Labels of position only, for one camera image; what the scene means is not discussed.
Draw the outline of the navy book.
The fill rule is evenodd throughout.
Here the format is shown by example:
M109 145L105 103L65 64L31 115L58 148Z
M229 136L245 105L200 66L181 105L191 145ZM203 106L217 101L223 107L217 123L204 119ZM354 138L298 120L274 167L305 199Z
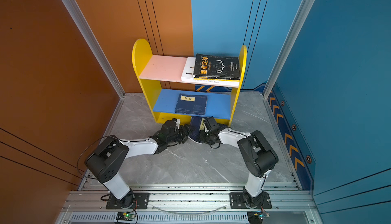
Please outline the navy book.
M190 121L190 127L193 129L193 131L190 133L189 138L199 144L202 144L200 140L200 131L204 130L202 129L203 119L203 117L191 116Z
M175 113L190 115L205 115L207 96L179 94Z

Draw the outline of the yellow cartoon cover book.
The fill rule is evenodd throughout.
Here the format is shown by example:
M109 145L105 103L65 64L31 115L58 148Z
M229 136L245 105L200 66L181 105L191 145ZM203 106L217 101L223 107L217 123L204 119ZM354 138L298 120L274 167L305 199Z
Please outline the yellow cartoon cover book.
M224 78L218 76L193 76L195 80L211 80L211 81L240 81L240 78Z

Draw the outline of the white book brown pattern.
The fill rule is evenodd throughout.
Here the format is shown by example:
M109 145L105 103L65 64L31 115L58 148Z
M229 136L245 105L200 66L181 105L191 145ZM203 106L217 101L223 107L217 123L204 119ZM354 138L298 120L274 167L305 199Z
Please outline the white book brown pattern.
M181 75L181 81L184 83L192 83L199 85L210 85L210 86L221 86L221 87L231 87L238 88L239 81L220 81L220 80L198 80L193 77L193 70L196 58L188 57L184 66L184 70Z

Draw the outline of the black book yellow title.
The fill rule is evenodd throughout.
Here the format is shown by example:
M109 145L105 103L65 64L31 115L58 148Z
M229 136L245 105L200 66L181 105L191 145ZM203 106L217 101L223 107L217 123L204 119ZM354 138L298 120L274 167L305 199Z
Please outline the black book yellow title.
M240 78L238 57L196 54L193 76Z

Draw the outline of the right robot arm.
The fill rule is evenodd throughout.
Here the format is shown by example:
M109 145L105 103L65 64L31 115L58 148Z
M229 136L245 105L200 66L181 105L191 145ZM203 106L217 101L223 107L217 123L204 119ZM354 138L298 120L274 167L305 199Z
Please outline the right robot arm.
M248 208L272 208L270 196L264 190L264 184L271 170L279 162L279 158L260 131L235 131L226 125L217 123L214 117L209 117L201 120L199 140L210 146L217 144L238 148L249 171L242 194L245 205Z

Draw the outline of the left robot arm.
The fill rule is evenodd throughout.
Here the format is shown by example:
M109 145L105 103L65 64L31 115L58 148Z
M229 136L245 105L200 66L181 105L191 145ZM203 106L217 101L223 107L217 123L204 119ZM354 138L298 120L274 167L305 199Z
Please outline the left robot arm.
M130 187L119 173L127 158L159 154L172 144L184 143L193 131L193 126L181 125L180 120L174 118L166 121L159 131L145 139L125 140L109 135L86 158L85 165L117 200L123 200L131 193Z

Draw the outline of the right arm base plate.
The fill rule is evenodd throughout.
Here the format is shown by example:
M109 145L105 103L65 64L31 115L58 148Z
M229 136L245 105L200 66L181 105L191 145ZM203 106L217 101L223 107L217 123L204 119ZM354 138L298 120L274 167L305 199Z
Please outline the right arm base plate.
M269 193L261 192L258 196L252 197L244 192L231 192L230 206L232 209L271 209L272 203Z

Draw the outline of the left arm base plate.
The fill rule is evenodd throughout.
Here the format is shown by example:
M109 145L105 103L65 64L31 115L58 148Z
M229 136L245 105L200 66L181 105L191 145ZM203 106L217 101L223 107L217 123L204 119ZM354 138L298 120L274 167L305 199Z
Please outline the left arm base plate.
M130 192L124 198L117 199L110 193L106 209L144 210L147 209L150 194L148 192Z

